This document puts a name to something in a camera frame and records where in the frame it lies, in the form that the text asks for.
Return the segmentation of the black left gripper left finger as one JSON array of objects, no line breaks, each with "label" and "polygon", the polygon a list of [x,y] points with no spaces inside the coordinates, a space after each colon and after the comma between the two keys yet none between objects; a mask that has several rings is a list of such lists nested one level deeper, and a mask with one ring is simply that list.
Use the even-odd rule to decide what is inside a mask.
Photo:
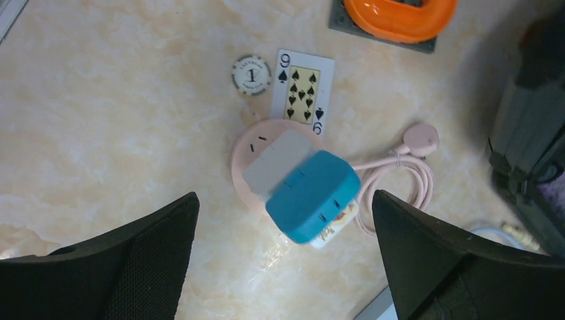
[{"label": "black left gripper left finger", "polygon": [[1,261],[2,319],[173,319],[199,199],[165,207],[48,255]]}]

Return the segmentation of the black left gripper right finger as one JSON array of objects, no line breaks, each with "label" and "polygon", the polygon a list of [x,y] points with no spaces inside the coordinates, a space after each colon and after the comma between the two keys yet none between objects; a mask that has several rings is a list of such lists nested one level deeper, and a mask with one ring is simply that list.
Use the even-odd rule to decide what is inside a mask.
[{"label": "black left gripper right finger", "polygon": [[564,260],[479,237],[377,191],[372,213],[399,319],[563,319]]}]

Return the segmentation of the small blue plug adapter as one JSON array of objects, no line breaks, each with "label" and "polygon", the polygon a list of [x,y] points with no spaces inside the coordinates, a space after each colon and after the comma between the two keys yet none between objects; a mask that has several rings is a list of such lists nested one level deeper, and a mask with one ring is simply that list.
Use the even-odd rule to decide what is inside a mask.
[{"label": "small blue plug adapter", "polygon": [[282,180],[266,210],[282,233],[305,245],[341,214],[360,188],[360,178],[349,163],[320,150]]}]

